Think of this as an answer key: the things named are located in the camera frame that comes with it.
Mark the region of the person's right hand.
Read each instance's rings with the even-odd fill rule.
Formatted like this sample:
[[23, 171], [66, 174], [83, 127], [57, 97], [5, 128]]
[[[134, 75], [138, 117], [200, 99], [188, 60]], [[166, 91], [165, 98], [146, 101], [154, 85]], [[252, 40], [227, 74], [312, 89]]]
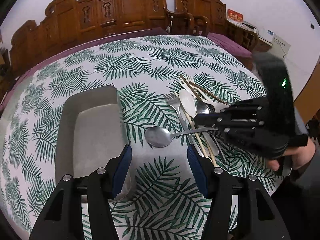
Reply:
[[316, 145], [309, 138], [306, 146], [288, 148], [284, 152], [284, 156], [291, 157], [292, 168], [294, 170], [297, 170], [297, 169], [303, 167], [304, 165], [306, 165], [307, 163], [309, 163], [310, 160], [315, 155], [315, 152], [316, 152]]

